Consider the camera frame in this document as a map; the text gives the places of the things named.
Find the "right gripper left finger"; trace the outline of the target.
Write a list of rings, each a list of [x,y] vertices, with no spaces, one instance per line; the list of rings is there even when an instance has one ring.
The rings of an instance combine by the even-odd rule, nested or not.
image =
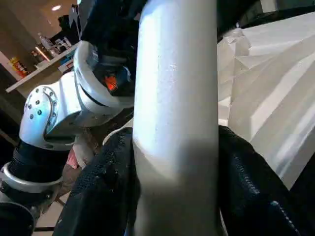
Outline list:
[[[82,170],[57,220],[55,236],[123,236],[140,198],[132,128],[112,134]]]

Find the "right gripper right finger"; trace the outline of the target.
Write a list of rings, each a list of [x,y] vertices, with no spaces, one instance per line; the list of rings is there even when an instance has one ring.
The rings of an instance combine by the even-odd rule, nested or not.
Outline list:
[[[245,139],[219,126],[219,207],[229,236],[313,236],[278,175]]]

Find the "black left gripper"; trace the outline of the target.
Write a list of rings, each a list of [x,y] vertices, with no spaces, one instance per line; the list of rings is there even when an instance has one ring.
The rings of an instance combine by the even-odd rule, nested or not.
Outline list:
[[[94,47],[93,74],[112,96],[134,96],[134,55]]]

